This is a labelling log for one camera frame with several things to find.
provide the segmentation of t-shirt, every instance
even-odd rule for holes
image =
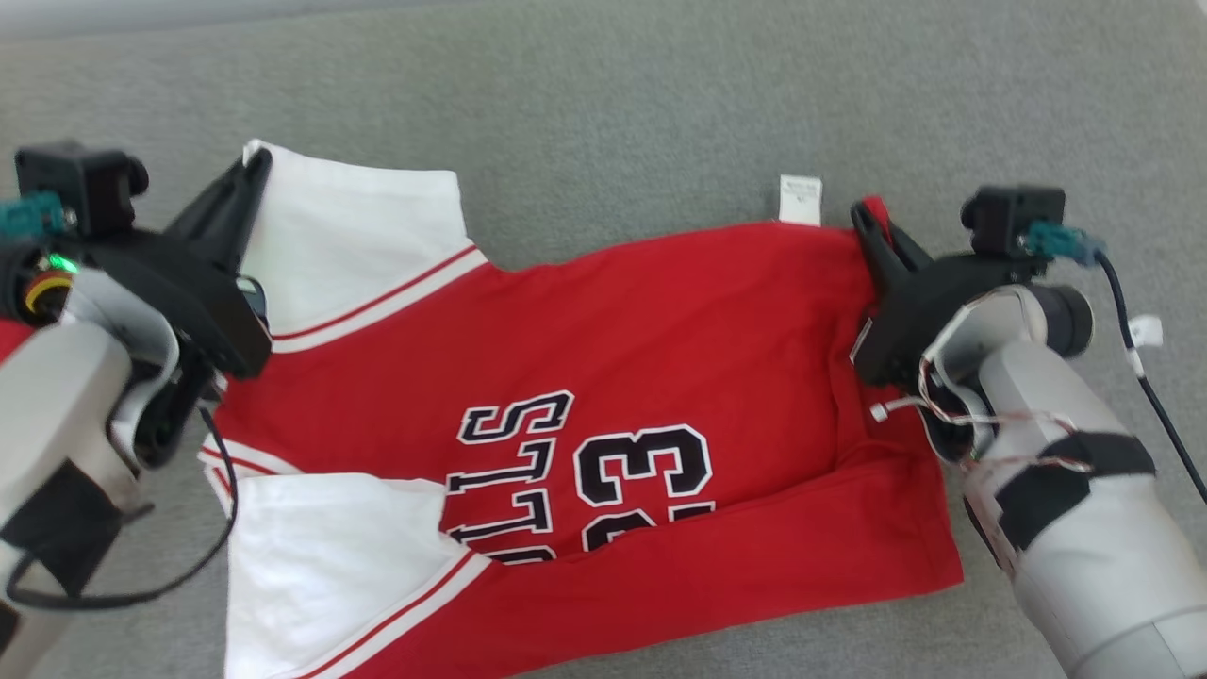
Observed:
[[[849,358],[852,232],[507,271],[454,174],[270,148],[274,355],[217,412],[228,677],[503,677],[961,581],[916,416],[875,423]]]

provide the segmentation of white fabric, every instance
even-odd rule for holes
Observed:
[[[439,533],[443,507],[444,488],[430,481],[241,479],[228,546],[227,677],[260,679],[313,665],[356,642],[367,621],[433,587],[468,554]],[[437,604],[482,568],[461,575],[456,591],[447,584]],[[408,613],[407,628],[433,610]]]
[[[471,246],[451,171],[377,169],[266,147],[273,168],[241,273],[273,334],[338,318]]]

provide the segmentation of cable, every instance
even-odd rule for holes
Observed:
[[[198,409],[202,414],[202,421],[205,427],[214,435],[214,440],[217,443],[218,452],[222,453],[222,464],[226,467],[227,479],[231,480],[231,517],[227,519],[226,527],[222,529],[222,534],[214,545],[205,552],[205,556],[200,558],[192,568],[170,580],[167,585],[163,585],[156,590],[148,590],[146,592],[135,592],[129,595],[97,595],[88,597],[66,597],[62,595],[48,595],[46,592],[36,592],[33,590],[23,590],[17,586],[17,583],[25,576],[30,567],[37,561],[36,554],[41,554],[47,548],[53,549],[56,546],[75,546],[76,543],[72,538],[81,538],[78,532],[70,533],[68,535],[59,535],[58,539],[43,544],[39,550],[28,550],[21,561],[17,562],[17,568],[13,569],[12,575],[8,576],[8,584],[5,586],[5,595],[13,603],[25,605],[29,608],[43,609],[43,610],[110,610],[116,608],[127,608],[135,604],[142,604],[158,599],[159,597],[176,590],[185,583],[193,579],[194,575],[202,572],[210,561],[217,556],[218,551],[226,545],[227,539],[231,537],[231,531],[234,528],[235,517],[239,515],[239,484],[234,475],[234,463],[231,462],[231,453],[227,451],[226,443],[222,440],[222,435],[218,434],[218,428],[214,425],[214,418],[204,409]],[[134,513],[122,516],[117,520],[117,527],[127,526],[138,521],[139,519],[146,516],[151,511],[151,505],[145,505]]]
[[[1144,367],[1139,362],[1139,352],[1136,351],[1136,343],[1127,320],[1127,302],[1124,299],[1123,285],[1119,283],[1119,274],[1115,273],[1115,267],[1102,250],[1095,252],[1095,261],[1102,267],[1102,271],[1107,274],[1107,282],[1110,283],[1110,294],[1115,298],[1115,311],[1119,314],[1119,332],[1124,335],[1127,363],[1131,364],[1132,370],[1136,373],[1139,388],[1144,391],[1148,403],[1151,404],[1153,410],[1156,412],[1156,418],[1161,421],[1161,427],[1165,428],[1165,433],[1170,437],[1170,443],[1173,444],[1174,452],[1182,460],[1182,466],[1186,468],[1190,482],[1195,485],[1195,490],[1199,491],[1199,497],[1202,498],[1203,503],[1207,503],[1207,485],[1203,485],[1202,478],[1199,476],[1199,469],[1195,467],[1194,461],[1190,460],[1190,453],[1186,452],[1186,446],[1182,443],[1182,437],[1178,435],[1178,431],[1173,427],[1173,421],[1170,420],[1170,414],[1165,412],[1161,399],[1156,397],[1156,392],[1153,391],[1153,386],[1148,382],[1148,376],[1144,375]]]

